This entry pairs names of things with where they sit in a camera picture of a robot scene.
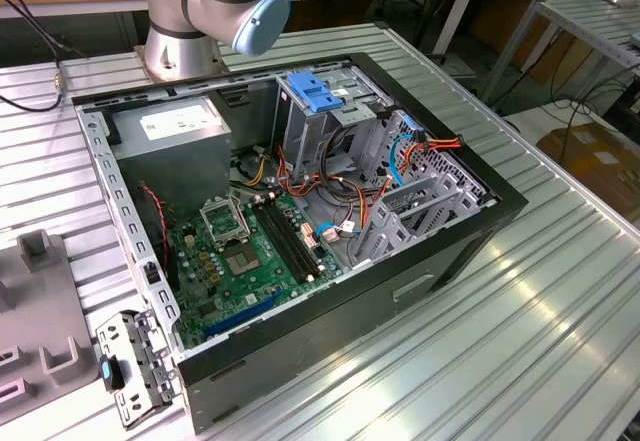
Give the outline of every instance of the open computer tower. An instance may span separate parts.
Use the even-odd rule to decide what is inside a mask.
[[[74,104],[147,308],[97,333],[125,428],[177,396],[196,433],[233,416],[444,286],[526,204],[364,54]]]

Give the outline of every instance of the slotted aluminum surface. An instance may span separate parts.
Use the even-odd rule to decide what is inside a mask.
[[[223,48],[232,69],[351,51],[368,52],[529,204],[453,284],[198,439],[614,439],[640,407],[638,232],[392,31],[289,34],[257,59]],[[147,83],[133,54],[65,70],[74,94]],[[44,104],[52,73],[2,70],[2,93]],[[0,245],[36,227],[62,234],[91,330],[140,309],[69,103],[40,115],[0,105],[0,116]],[[0,438],[194,436],[180,406],[125,433],[96,381]]]
[[[640,6],[623,9],[606,0],[540,0],[542,15],[623,67],[640,63],[630,42],[640,33]]]

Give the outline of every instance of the gray plastic holder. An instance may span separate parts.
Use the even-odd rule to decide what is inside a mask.
[[[0,425],[97,378],[64,242],[34,231],[0,251]]]

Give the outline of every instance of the green circuit board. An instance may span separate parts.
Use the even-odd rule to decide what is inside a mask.
[[[290,196],[279,197],[275,204],[291,224],[305,222]],[[311,282],[298,282],[254,216],[253,208],[247,204],[240,209],[250,236],[245,242],[229,243],[222,250],[215,247],[201,216],[169,231],[178,262],[179,289],[174,289],[174,295],[181,316],[177,326],[187,348],[204,342],[211,326],[220,326],[229,320],[233,322],[234,316],[246,316],[251,309],[264,312],[342,274],[339,264],[326,253],[318,260],[324,271]],[[207,216],[207,219],[214,234],[233,228],[228,214]],[[186,227],[193,240],[185,240]],[[304,236],[299,228],[294,231],[302,241]],[[318,259],[311,249],[307,246],[305,249],[314,260]]]

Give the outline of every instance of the expansion slot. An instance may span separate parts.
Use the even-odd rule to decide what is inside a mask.
[[[254,206],[253,213],[298,283],[311,281],[320,274],[318,265],[273,202]]]
[[[281,294],[282,294],[282,291],[279,291],[276,294],[269,296],[264,301],[256,304],[255,306],[251,306],[250,308],[247,308],[244,311],[236,313],[233,316],[225,319],[224,321],[220,321],[219,323],[212,324],[211,326],[205,328],[202,331],[203,336],[207,338],[209,336],[220,334],[241,323],[244,323],[246,320],[251,319],[254,316],[257,316],[258,314],[262,314],[265,311],[270,310],[275,305],[276,298]]]

